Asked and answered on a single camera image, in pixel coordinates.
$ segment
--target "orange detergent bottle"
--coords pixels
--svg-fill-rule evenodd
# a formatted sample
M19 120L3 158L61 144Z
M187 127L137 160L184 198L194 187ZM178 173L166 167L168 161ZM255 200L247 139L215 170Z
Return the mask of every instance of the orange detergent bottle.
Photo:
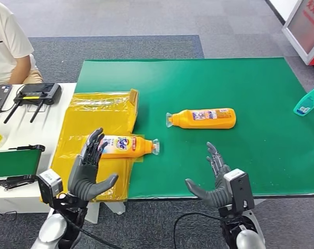
M160 153L158 139L145 140L139 136L105 136L100 145L107 142L102 158L142 157L145 154Z
M237 117L231 108L183 110L177 114L166 113L166 126L184 129L230 129Z

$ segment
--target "person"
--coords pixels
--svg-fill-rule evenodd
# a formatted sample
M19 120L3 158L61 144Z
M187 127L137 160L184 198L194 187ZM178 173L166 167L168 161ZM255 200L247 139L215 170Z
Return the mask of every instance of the person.
M0 85L42 83L33 51L16 17L0 3Z

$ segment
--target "transparent bottle cap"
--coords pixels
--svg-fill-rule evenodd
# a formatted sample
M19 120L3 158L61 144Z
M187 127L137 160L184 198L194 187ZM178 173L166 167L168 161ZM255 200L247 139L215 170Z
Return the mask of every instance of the transparent bottle cap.
M160 153L160 141L158 139L154 139L152 141L152 153L158 155Z
M169 128L171 126L173 125L173 123L172 122L172 114L170 113L166 113L166 127Z

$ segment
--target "blue spray bottle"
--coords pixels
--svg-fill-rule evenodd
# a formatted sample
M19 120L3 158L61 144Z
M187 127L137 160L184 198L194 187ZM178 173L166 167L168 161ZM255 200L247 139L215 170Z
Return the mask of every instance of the blue spray bottle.
M314 108L314 88L301 99L296 106L294 108L294 112L300 115L305 116L310 111Z

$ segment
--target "robotic hand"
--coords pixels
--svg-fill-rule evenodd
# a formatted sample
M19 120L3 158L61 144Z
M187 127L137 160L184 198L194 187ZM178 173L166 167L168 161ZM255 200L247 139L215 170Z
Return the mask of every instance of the robotic hand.
M111 174L108 179L96 184L99 162L108 143L99 145L104 134L99 128L90 134L80 155L77 155L68 178L68 191L80 200L90 201L113 187L118 179Z
M111 174L96 183L99 159L107 146L107 143L100 145L103 137L102 128L88 137L71 168L68 194L57 198L63 186L60 176L52 169L38 176L42 200L51 210L31 248L73 249L77 244L82 235L88 202L113 187L118 179L117 174Z
M223 237L231 249L265 249L265 240L252 211L255 207L248 174L231 170L212 144L208 142L211 157L206 159L215 177L215 190L206 191L191 179L186 179L188 190L212 208L218 209Z

